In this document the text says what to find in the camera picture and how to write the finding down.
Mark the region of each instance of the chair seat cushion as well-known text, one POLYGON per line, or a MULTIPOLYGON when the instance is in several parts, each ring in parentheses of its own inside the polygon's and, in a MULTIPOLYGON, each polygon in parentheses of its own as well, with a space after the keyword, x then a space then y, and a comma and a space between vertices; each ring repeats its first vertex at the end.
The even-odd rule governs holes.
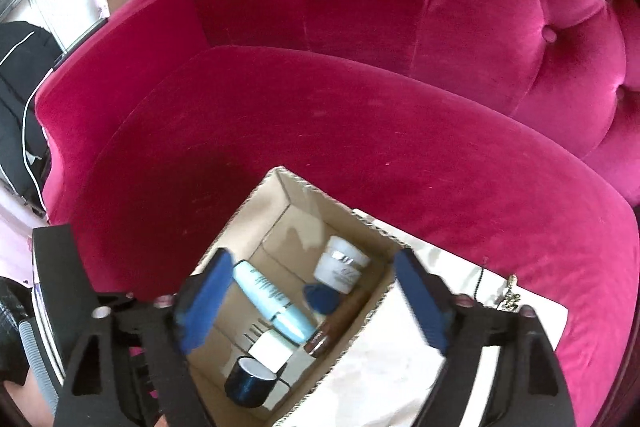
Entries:
POLYGON ((634 316, 631 208, 541 134, 372 66, 221 46, 166 77, 102 151, 72 215, 92 282, 175 292, 277 165, 566 306, 558 357, 578 427, 591 424, 634 316))

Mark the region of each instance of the tufted chair backrest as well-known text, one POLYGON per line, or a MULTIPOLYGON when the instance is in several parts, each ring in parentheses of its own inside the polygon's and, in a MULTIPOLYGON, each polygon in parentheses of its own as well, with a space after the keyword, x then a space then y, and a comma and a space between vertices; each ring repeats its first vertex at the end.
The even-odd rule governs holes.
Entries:
POLYGON ((640 201, 634 0, 195 0, 211 45, 310 50, 509 115, 640 201))

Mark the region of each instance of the blue tube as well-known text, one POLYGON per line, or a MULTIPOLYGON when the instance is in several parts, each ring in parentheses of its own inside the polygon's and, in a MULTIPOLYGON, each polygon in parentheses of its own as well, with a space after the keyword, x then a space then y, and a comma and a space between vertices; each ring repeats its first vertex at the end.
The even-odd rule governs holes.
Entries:
POLYGON ((290 341, 303 344, 316 331, 305 314, 248 261, 236 264, 234 279, 260 315, 290 341))

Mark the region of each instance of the blue ear tip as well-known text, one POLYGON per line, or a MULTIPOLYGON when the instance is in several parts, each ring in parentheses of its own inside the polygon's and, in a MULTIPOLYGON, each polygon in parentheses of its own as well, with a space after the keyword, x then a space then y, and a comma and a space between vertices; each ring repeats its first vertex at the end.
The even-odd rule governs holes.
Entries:
POLYGON ((340 294, 322 283, 305 284, 303 292, 309 307, 322 315, 332 314, 340 304, 340 294))

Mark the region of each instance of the cable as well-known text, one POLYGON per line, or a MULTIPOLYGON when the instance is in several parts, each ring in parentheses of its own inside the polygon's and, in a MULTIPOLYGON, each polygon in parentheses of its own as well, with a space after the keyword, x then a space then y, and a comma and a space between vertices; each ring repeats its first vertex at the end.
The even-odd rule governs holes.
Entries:
POLYGON ((484 268, 486 267, 486 264, 488 261, 489 261, 488 257, 485 257, 482 260, 482 266, 480 268, 480 277, 478 278, 478 283, 476 283, 476 289, 474 290, 474 301, 478 300, 478 290, 480 289, 480 283, 482 282, 482 276, 484 275, 484 268))

